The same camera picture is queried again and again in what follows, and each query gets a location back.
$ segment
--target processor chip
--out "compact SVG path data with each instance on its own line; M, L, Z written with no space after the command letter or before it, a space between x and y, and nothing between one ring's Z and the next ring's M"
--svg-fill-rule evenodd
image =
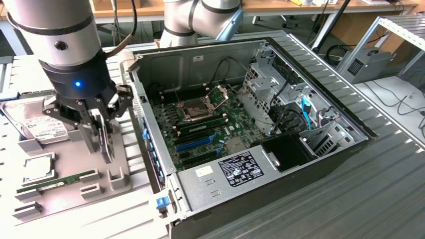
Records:
M184 111L184 121L200 120L214 114L203 99L198 99L182 106Z
M31 157L24 162L23 187L50 181L56 178L55 172L55 153L46 153Z

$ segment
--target warning label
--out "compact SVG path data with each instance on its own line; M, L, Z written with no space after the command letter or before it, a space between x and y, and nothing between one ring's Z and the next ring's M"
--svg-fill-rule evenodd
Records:
M238 187L264 175L250 152L220 161L219 165L232 187Z
M24 123L38 140L47 140L68 135L64 123L50 116L26 119Z

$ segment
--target green ram stick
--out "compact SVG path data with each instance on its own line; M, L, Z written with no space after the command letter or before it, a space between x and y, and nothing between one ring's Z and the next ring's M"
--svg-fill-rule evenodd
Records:
M30 191L30 190L32 190L32 189L39 189L39 188L47 187L47 186L50 186L50 185L54 185L54 184L62 184L62 183L64 183L64 185L67 185L67 184L71 184L71 183L76 183L76 182L80 181L80 177L82 177L82 176L86 176L86 175L92 174L92 173L95 173L95 170L90 170L90 171L86 171L86 172L83 172L83 173L78 173L78 174L75 174L75 175L71 175L71 176L68 176L68 177L59 178L59 179L47 181L47 182L44 182L44 183L39 183L39 184L36 184L36 185L31 185L31 186L28 186L28 187L24 187L24 188L18 189L18 190L16 190L16 193L23 193L23 192L27 192L27 191Z

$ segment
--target power supply label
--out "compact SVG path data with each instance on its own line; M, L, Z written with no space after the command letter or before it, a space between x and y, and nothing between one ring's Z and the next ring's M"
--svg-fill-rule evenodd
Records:
M250 152L220 161L219 165L232 187L238 187L264 175Z

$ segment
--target white label sticker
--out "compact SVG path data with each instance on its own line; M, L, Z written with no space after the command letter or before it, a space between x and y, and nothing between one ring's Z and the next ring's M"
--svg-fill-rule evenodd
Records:
M194 62L198 62L198 61L204 61L204 56L195 56Z
M64 123L54 119L51 116L26 119L24 123L32 136L38 140L47 140L68 135Z
M200 126L198 128L192 128L192 129L190 129L190 133L194 132L194 131L199 131L199 130L202 130L204 128L207 128L207 125L203 125L203 126Z
M64 182L59 182L59 183L55 183L55 184L51 184L51 185L48 185L48 186L46 186L46 187L39 188L38 191L44 191L44 190L47 190L47 189L56 188L56 187L60 187L60 186L63 186L63 185L66 185L66 183L64 183Z
M198 170L195 170L195 172L198 173L199 178L211 174L214 172L214 168L211 166L207 166L204 168L199 168Z

